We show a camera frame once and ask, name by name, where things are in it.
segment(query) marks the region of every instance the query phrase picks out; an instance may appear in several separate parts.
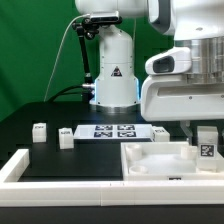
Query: warning label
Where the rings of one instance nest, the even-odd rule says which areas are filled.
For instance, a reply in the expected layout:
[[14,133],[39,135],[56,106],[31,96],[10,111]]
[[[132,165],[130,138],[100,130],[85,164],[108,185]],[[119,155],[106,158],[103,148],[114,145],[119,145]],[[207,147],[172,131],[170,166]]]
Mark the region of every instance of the warning label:
[[116,66],[116,68],[114,69],[114,71],[113,71],[111,76],[114,76],[114,77],[121,77],[122,76],[121,71],[118,68],[118,66]]

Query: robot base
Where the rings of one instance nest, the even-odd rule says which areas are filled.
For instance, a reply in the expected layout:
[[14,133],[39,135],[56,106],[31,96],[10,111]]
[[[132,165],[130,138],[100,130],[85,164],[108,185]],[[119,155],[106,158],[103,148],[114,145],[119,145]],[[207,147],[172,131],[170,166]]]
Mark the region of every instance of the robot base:
[[93,111],[107,113],[107,114],[119,114],[119,113],[129,113],[133,111],[140,110],[140,104],[127,106],[127,107],[107,107],[107,106],[100,106],[94,102],[90,101],[90,108]]

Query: black table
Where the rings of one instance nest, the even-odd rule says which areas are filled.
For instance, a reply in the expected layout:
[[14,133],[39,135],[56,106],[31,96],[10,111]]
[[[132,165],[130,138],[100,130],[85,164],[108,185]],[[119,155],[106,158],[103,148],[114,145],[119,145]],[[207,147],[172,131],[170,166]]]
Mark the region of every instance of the black table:
[[[32,143],[34,123],[47,123],[47,143]],[[19,181],[122,180],[120,141],[83,140],[60,150],[58,129],[79,124],[145,124],[139,112],[108,115],[81,102],[30,103],[0,123],[0,168],[19,148],[29,148],[31,163]],[[218,126],[223,121],[206,121]],[[172,140],[186,136],[179,122],[155,122]],[[0,208],[0,223],[222,223],[224,205]]]

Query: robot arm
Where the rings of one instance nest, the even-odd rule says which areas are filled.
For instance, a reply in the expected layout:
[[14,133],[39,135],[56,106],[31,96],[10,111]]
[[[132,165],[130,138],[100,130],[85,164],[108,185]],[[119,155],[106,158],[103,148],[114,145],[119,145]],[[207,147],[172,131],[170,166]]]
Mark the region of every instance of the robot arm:
[[82,14],[119,11],[123,18],[136,18],[147,13],[147,0],[75,0],[75,4]]

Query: white plastic casing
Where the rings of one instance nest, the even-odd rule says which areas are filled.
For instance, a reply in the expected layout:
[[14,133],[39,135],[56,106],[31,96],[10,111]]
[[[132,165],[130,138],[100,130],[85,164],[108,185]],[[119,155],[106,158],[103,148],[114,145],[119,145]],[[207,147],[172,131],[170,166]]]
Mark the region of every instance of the white plastic casing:
[[175,40],[197,40],[224,36],[223,0],[172,0]]
[[74,148],[73,133],[71,128],[62,128],[59,132],[59,145],[60,149]]
[[147,13],[146,0],[75,0],[75,4],[81,14],[119,11],[122,17],[136,18]]
[[149,22],[153,23],[159,18],[159,0],[148,1]]
[[[174,70],[172,72],[155,73],[153,69],[154,62],[164,57],[174,59]],[[174,47],[165,53],[151,57],[145,64],[145,70],[149,75],[178,74],[187,72],[192,66],[191,51],[187,47]]]
[[38,123],[33,125],[32,130],[33,142],[46,142],[47,140],[47,125],[46,123]]
[[[120,76],[114,75],[116,69]],[[103,107],[137,105],[138,79],[134,76],[131,37],[115,26],[100,29],[100,74],[95,81],[95,99]]]

